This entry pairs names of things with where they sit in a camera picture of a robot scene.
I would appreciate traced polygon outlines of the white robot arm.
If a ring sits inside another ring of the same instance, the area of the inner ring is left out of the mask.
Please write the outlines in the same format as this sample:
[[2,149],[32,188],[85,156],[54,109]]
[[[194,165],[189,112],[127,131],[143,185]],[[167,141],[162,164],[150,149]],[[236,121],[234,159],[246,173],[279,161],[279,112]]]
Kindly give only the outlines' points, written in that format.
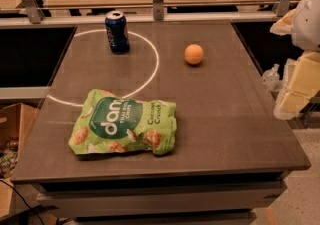
[[270,32],[289,34],[292,44],[303,50],[294,64],[285,66],[273,111],[277,119],[290,120],[320,91],[320,0],[301,0],[271,26]]

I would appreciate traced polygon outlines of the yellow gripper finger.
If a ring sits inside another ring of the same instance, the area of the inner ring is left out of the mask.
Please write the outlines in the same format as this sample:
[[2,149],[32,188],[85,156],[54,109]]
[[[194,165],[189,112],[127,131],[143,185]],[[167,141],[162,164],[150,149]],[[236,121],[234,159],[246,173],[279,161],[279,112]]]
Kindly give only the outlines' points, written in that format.
[[297,117],[320,91],[320,53],[304,51],[296,60],[285,65],[282,88],[273,114],[277,119]]
[[287,12],[281,19],[275,22],[271,28],[270,32],[276,35],[290,35],[292,31],[292,21],[295,14],[295,9]]

